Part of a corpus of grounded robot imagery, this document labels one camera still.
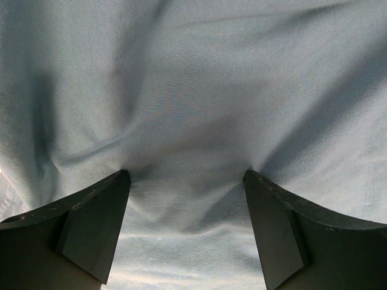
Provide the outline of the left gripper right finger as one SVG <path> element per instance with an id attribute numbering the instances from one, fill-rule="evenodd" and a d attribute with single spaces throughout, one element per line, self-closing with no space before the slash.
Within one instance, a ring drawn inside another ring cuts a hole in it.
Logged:
<path id="1" fill-rule="evenodd" d="M 244 188 L 267 289 L 385 289 L 386 225 L 340 214 L 259 173 Z"/>

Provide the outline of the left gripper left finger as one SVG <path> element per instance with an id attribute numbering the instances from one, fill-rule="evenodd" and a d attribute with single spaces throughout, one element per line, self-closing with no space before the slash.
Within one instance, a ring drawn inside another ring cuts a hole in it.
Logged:
<path id="1" fill-rule="evenodd" d="M 1 289 L 100 289 L 108 281 L 131 178 L 120 170 L 1 222 Z"/>

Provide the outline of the grey-blue t shirt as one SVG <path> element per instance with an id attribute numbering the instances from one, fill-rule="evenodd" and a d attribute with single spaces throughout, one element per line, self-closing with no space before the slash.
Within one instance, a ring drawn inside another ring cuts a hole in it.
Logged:
<path id="1" fill-rule="evenodd" d="M 248 169 L 386 222 L 386 2 L 2 1 L 1 218 L 120 169 L 108 289 L 264 289 Z"/>

